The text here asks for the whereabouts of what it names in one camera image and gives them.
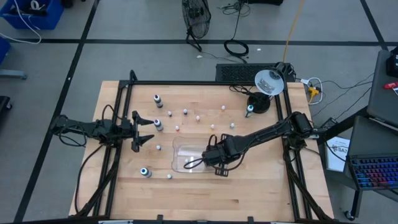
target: lamp base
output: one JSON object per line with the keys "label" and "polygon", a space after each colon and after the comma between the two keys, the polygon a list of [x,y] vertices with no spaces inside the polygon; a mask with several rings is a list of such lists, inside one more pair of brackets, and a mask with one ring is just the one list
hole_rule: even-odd
{"label": "lamp base", "polygon": [[248,98],[248,106],[253,105],[254,113],[265,113],[269,109],[271,105],[271,101],[269,100],[269,96],[265,95],[261,92],[253,93],[253,95]]}

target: electric fan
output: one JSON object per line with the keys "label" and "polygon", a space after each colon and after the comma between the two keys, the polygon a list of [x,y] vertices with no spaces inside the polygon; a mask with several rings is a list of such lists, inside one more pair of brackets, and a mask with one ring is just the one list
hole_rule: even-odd
{"label": "electric fan", "polygon": [[187,27],[185,41],[201,52],[197,39],[207,34],[211,19],[207,0],[182,0],[182,15]]}

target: rgb keyboard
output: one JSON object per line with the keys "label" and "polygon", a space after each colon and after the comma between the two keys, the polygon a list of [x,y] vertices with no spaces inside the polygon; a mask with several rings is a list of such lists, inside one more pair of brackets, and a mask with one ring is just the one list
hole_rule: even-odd
{"label": "rgb keyboard", "polygon": [[361,190],[398,189],[398,154],[348,156],[349,169]]}

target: clear plastic container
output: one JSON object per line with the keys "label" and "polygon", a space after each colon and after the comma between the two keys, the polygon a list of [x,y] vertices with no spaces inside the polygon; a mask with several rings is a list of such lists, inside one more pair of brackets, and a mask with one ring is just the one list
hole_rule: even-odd
{"label": "clear plastic container", "polygon": [[[184,173],[210,173],[214,172],[215,169],[212,167],[207,167],[204,162],[199,166],[192,169],[185,169],[184,165],[195,159],[201,159],[201,154],[206,150],[209,139],[205,138],[183,138],[176,137],[173,140],[174,148],[174,159],[172,162],[172,169],[175,172]],[[193,167],[198,164],[198,162],[193,162],[188,165],[188,167]]]}

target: yellow cable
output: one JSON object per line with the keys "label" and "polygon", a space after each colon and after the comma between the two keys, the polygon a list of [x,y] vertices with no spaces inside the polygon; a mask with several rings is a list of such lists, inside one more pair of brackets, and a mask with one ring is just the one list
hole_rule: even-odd
{"label": "yellow cable", "polygon": [[287,46],[288,46],[289,40],[290,40],[290,38],[291,38],[291,36],[292,36],[294,27],[296,26],[297,18],[299,17],[299,15],[300,15],[300,13],[301,13],[301,8],[303,8],[303,4],[304,4],[304,0],[301,0],[301,1],[300,1],[300,6],[298,7],[298,10],[297,10],[297,13],[296,13],[296,17],[294,18],[294,21],[293,21],[293,24],[292,24],[292,28],[290,28],[289,37],[287,38],[287,41],[286,41],[285,52],[284,52],[284,60],[283,60],[283,62],[285,62]]}

